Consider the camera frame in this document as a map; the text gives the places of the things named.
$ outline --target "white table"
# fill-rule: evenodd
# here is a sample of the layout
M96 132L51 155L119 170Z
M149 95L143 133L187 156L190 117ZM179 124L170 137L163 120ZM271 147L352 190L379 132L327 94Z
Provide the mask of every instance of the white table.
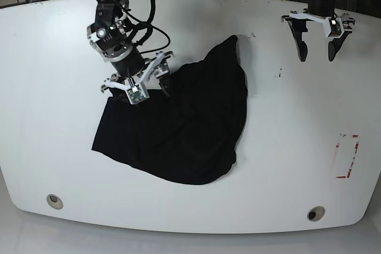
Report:
M135 16L147 17L148 0L130 3ZM334 62L322 27L309 23L301 63L280 16L303 4L157 0L154 24L173 40L172 69L236 34L248 79L237 164L211 184L186 186L91 151L107 100L99 85L113 72L86 39L95 7L95 0L59 0L0 10L0 166L18 208L187 233L308 230L363 217L381 170L381 20L352 14L354 33ZM154 33L144 48L164 41ZM340 134L360 136L350 178L336 177L349 168L356 139ZM335 156L337 143L344 149ZM49 194L63 200L62 210L47 204ZM315 206L326 214L311 222Z

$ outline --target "black garment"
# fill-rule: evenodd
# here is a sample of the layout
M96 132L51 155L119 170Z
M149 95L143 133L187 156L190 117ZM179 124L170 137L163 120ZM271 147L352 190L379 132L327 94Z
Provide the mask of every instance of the black garment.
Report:
M173 73L170 98L161 90L149 90L138 105L109 98L92 150L176 183L207 184L225 175L246 120L236 42L231 36L203 61Z

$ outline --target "circular hole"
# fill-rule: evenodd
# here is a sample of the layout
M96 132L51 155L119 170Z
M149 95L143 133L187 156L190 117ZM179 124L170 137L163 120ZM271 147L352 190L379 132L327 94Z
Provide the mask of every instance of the circular hole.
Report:
M123 48L123 45L122 44L118 44L114 47L114 52L118 52L120 51L120 49Z
M62 200L58 196L48 195L46 201L48 202L48 205L54 209L62 209L64 207Z
M317 206L308 212L307 218L309 221L319 221L325 213L326 210L322 206Z

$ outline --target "black cloth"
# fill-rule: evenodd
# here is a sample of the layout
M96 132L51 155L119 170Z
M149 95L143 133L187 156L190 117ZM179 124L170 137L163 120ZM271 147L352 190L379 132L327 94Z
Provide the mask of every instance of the black cloth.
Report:
M231 36L203 61L173 73L169 98L161 90L149 90L137 105L109 98L92 150L176 183L207 184L225 175L246 120L236 42Z

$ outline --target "black fabric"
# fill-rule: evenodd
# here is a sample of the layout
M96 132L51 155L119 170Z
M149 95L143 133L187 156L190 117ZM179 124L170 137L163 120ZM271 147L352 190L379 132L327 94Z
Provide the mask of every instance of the black fabric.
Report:
M246 120L236 42L231 36L173 73L170 98L161 90L149 90L138 105L109 98L92 150L182 184L207 184L229 172Z

